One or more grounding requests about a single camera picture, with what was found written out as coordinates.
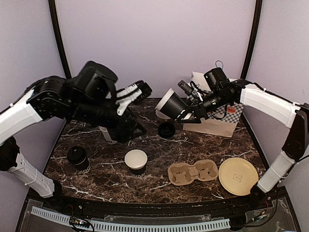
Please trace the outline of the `black coffee cup lid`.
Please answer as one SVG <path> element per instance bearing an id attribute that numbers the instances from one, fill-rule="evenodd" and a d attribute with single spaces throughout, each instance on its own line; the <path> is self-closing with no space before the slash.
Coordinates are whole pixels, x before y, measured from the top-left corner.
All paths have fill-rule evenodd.
<path id="1" fill-rule="evenodd" d="M 86 158 L 86 151 L 83 147 L 74 146 L 67 153 L 67 159 L 71 164 L 79 164 Z"/>

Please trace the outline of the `black and white paper cup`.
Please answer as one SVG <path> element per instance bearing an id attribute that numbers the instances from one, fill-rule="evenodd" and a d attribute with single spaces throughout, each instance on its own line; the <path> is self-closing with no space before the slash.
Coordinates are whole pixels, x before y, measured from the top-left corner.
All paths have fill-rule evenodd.
<path id="1" fill-rule="evenodd" d="M 81 146 L 71 147 L 67 153 L 67 159 L 79 172 L 87 173 L 90 170 L 86 150 Z"/>

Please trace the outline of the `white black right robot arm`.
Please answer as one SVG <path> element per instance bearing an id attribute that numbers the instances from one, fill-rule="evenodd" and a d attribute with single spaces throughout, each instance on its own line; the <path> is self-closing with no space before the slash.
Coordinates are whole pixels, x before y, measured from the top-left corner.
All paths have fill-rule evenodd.
<path id="1" fill-rule="evenodd" d="M 287 100 L 245 79 L 230 80 L 221 68 L 212 69 L 203 77 L 211 91 L 204 97 L 196 95 L 197 88 L 186 82 L 178 83 L 191 100 L 176 115 L 177 121 L 199 123 L 209 112 L 227 103 L 241 103 L 270 116 L 262 126 L 268 129 L 265 139 L 257 123 L 253 123 L 253 131 L 262 150 L 278 153 L 271 155 L 272 164 L 256 184 L 262 192 L 269 192 L 287 177 L 298 162 L 308 157 L 309 105 Z"/>

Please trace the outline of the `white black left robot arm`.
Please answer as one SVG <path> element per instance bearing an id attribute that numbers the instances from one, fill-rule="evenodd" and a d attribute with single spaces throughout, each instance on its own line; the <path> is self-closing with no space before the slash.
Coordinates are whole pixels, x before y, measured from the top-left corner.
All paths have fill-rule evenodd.
<path id="1" fill-rule="evenodd" d="M 129 109 L 149 97 L 152 89 L 139 80 L 116 89 L 117 75 L 104 65 L 87 62 L 71 79 L 50 76 L 31 84 L 0 114 L 0 169 L 35 190 L 58 211 L 68 207 L 59 182 L 44 176 L 20 152 L 14 138 L 23 129 L 53 117 L 76 120 L 103 130 L 109 143 L 126 143 L 146 134 Z"/>

